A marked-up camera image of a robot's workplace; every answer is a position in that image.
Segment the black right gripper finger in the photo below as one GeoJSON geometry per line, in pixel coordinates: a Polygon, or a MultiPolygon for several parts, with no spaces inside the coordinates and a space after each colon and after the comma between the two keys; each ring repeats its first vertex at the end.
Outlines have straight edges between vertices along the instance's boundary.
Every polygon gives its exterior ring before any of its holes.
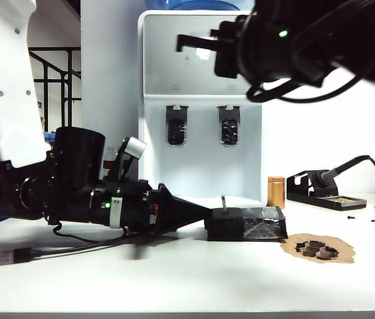
{"type": "Polygon", "coordinates": [[[220,49],[220,43],[219,41],[193,37],[190,35],[178,35],[176,51],[182,52],[185,47],[218,51],[220,49]]]}

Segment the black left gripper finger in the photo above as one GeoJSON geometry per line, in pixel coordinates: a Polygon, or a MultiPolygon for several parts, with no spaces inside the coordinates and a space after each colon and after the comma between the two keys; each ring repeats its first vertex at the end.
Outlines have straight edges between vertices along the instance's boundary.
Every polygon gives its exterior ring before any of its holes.
{"type": "Polygon", "coordinates": [[[163,183],[158,185],[159,231],[175,231],[211,216],[212,209],[175,197],[163,183]]]}

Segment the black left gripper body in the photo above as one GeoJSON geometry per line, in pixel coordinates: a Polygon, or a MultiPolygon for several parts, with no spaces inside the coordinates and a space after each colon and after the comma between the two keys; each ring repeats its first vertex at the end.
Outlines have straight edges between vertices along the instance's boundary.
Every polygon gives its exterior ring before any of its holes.
{"type": "Polygon", "coordinates": [[[131,232],[145,233],[152,229],[152,187],[146,180],[102,181],[93,190],[90,200],[91,223],[114,229],[127,227],[131,232]]]}

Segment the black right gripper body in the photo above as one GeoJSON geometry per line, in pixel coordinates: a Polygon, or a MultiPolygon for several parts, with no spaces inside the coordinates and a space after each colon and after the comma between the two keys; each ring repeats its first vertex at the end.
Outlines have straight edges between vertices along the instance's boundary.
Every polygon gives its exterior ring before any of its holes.
{"type": "Polygon", "coordinates": [[[254,78],[253,69],[247,60],[247,34],[254,13],[238,15],[234,21],[223,21],[218,29],[211,30],[211,36],[217,39],[214,72],[217,76],[254,78]]]}

